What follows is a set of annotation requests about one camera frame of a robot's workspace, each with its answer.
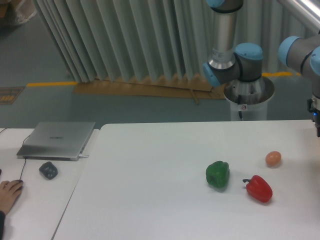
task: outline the brown egg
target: brown egg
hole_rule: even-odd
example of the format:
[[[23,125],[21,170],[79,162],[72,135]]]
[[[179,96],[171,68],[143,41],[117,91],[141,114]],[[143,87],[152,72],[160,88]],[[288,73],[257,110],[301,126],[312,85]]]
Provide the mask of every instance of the brown egg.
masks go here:
[[[273,167],[280,163],[281,161],[281,153],[278,151],[272,151],[267,154],[265,157],[265,162],[269,167]]]

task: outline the laptop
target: laptop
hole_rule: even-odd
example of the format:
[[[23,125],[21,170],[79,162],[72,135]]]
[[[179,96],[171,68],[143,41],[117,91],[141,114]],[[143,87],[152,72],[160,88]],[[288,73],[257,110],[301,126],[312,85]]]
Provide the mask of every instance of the laptop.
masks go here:
[[[95,122],[40,122],[16,154],[20,158],[76,161]]]

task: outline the floor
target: floor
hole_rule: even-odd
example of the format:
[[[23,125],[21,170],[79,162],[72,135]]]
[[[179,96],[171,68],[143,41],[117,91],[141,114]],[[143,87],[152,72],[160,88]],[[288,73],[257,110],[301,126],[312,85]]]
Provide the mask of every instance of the floor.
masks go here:
[[[268,120],[310,119],[311,83],[301,76],[270,77],[275,94]],[[0,28],[0,87],[69,82],[66,67],[36,15],[16,28]],[[0,128],[34,128],[41,121],[112,123],[229,121],[226,100],[73,93],[74,86],[26,87],[12,105],[0,105]]]

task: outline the yellow floor stripe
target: yellow floor stripe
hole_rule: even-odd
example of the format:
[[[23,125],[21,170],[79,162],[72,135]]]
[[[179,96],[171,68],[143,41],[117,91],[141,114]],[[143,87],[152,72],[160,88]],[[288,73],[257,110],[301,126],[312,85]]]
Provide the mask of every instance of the yellow floor stripe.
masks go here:
[[[68,86],[68,85],[77,85],[75,81],[58,81],[58,82],[37,82],[37,83],[28,83],[27,87],[47,87],[47,86]]]
[[[281,71],[281,72],[264,72],[262,73],[264,77],[283,77],[283,76],[294,76],[291,72]],[[28,83],[27,87],[48,87],[48,86],[70,86],[77,85],[75,81],[57,81],[57,82],[37,82],[37,83]]]

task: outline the laptop logo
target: laptop logo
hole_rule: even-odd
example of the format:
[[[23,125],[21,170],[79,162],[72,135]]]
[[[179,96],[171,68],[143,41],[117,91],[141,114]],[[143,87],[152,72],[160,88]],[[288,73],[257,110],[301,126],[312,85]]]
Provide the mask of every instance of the laptop logo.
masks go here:
[[[64,139],[63,136],[51,136],[50,139]]]

